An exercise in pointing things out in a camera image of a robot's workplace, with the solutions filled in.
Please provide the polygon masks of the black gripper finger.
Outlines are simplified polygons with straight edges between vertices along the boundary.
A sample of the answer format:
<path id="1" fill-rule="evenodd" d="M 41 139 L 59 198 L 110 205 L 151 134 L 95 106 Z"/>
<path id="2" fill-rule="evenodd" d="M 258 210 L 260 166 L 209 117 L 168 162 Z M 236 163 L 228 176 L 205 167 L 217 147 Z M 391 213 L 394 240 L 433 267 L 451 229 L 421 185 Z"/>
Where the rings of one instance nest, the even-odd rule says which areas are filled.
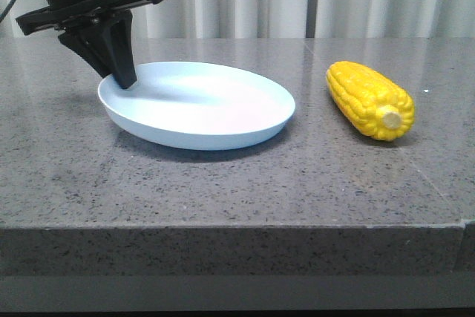
<path id="1" fill-rule="evenodd" d="M 58 36 L 59 42 L 86 61 L 102 78 L 111 71 L 100 57 L 94 53 L 92 45 L 75 33 L 64 32 Z"/>
<path id="2" fill-rule="evenodd" d="M 132 19 L 130 10 L 115 13 L 105 23 L 102 35 L 108 67 L 121 89 L 128 89 L 137 81 L 131 46 Z"/>

